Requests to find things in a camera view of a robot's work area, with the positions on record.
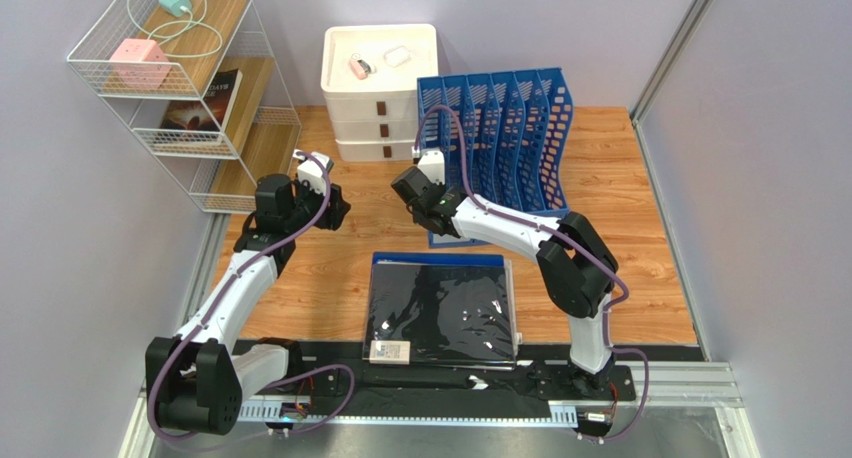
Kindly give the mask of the blue file organizer rack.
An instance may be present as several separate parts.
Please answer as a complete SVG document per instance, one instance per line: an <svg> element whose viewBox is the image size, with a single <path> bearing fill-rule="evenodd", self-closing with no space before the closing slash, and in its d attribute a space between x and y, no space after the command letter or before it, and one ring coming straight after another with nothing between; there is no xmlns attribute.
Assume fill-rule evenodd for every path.
<svg viewBox="0 0 852 458"><path fill-rule="evenodd" d="M561 69L423 77L418 108L413 150L444 153L447 186L531 215L568 214L560 164L574 106ZM487 243L428 233L437 247Z"/></svg>

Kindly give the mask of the white three drawer organizer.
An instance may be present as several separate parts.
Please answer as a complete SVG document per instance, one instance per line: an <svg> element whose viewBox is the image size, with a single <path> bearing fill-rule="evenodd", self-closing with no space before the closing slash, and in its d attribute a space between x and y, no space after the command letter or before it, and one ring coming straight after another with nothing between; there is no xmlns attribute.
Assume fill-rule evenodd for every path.
<svg viewBox="0 0 852 458"><path fill-rule="evenodd" d="M412 59L390 68L383 54L398 45ZM358 53L374 70L358 80L348 61ZM439 74L431 24L335 26L324 35L320 86L340 157L347 162L409 161L419 126L418 80Z"/></svg>

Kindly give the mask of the pink correction tape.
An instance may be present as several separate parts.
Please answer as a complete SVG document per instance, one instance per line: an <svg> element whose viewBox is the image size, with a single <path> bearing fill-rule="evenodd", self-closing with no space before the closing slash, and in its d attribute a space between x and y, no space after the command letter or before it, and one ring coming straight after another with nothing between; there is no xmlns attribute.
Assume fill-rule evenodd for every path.
<svg viewBox="0 0 852 458"><path fill-rule="evenodd" d="M348 61L349 68L358 80L365 80L374 73L373 67L360 54L353 54Z"/></svg>

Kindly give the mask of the clear plastic bag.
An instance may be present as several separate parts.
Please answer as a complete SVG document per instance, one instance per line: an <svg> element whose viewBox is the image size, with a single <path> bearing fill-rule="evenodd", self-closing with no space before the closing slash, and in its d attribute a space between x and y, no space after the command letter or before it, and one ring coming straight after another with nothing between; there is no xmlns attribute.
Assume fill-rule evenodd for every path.
<svg viewBox="0 0 852 458"><path fill-rule="evenodd" d="M390 68L398 68L409 62L412 57L413 52L408 47L398 45L383 54L383 61Z"/></svg>

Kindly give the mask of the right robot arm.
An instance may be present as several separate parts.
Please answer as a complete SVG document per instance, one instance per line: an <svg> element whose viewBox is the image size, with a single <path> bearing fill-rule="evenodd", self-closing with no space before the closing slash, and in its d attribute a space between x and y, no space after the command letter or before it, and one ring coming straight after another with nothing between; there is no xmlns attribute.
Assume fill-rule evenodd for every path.
<svg viewBox="0 0 852 458"><path fill-rule="evenodd" d="M613 289L627 288L618 263L590 221L531 215L449 187L411 166L391 183L414 223L441 236L479 240L538 265L551 302L569 320L570 360L582 372L604 375L614 364L607 313Z"/></svg>

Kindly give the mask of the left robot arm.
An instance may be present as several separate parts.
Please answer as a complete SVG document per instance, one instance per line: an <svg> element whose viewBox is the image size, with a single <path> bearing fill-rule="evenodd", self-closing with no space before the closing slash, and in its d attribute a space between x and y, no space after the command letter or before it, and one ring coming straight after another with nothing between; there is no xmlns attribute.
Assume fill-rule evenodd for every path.
<svg viewBox="0 0 852 458"><path fill-rule="evenodd" d="M147 417L165 441L226 435L246 399L304 379L294 340L262 338L242 354L234 346L295 252L296 238L312 227L339 229L351 205L340 185L323 178L272 174L258 182L255 206L208 299L173 336L156 337L146 349Z"/></svg>

